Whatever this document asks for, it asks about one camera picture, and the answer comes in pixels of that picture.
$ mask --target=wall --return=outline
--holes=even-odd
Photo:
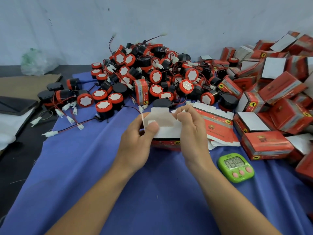
[[[90,64],[119,44],[167,32],[156,42],[195,60],[225,46],[311,33],[313,0],[0,0],[0,65],[34,47],[60,64]]]

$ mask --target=black table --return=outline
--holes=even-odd
[[[61,65],[49,73],[61,74],[60,81],[66,86],[66,79],[72,78],[73,74],[90,70],[90,65]],[[0,77],[10,76],[22,76],[21,67],[0,66]],[[17,135],[16,141],[0,155],[0,219],[10,210],[35,161],[41,154],[43,142],[46,140],[46,137],[41,134],[51,130],[57,120],[56,116],[52,116],[32,128],[29,122],[37,118],[44,110],[46,110],[44,107],[36,110]]]

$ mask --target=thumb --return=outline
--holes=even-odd
[[[142,142],[146,146],[150,146],[153,137],[156,135],[158,131],[159,131],[158,123],[157,122],[150,123],[145,130],[145,134],[141,136]]]
[[[177,114],[177,119],[182,123],[183,126],[193,125],[193,119],[191,114],[188,112],[181,112]]]

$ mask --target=plastic bag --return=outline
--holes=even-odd
[[[48,58],[42,51],[31,48],[22,56],[21,72],[41,76],[58,66],[57,59]]]

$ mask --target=pink button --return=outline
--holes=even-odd
[[[246,171],[251,173],[252,172],[252,169],[250,167],[246,167]]]

